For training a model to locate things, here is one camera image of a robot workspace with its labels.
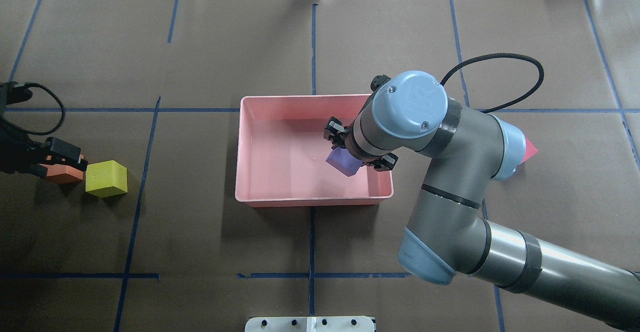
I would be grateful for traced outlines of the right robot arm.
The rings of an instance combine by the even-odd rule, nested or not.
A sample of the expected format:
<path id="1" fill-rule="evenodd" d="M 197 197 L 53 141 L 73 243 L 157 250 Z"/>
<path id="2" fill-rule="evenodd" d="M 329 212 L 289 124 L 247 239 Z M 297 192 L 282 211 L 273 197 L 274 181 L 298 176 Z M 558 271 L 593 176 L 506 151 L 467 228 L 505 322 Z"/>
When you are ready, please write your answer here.
<path id="1" fill-rule="evenodd" d="M 512 176 L 527 139 L 514 125 L 448 97 L 429 73 L 378 75 L 350 124 L 331 117 L 323 137 L 361 166 L 390 171 L 399 148 L 430 158 L 404 230 L 398 261 L 426 282 L 448 285 L 457 273 L 637 332 L 639 273 L 503 227 L 480 216 L 489 182 Z"/>

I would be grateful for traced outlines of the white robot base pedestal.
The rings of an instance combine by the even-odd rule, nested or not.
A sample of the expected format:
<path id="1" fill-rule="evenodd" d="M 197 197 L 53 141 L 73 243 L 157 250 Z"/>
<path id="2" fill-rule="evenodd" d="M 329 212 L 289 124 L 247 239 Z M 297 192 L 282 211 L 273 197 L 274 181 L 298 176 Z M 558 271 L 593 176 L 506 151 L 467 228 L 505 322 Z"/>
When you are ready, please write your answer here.
<path id="1" fill-rule="evenodd" d="M 300 316 L 250 318 L 245 332 L 376 332 L 368 316 Z"/>

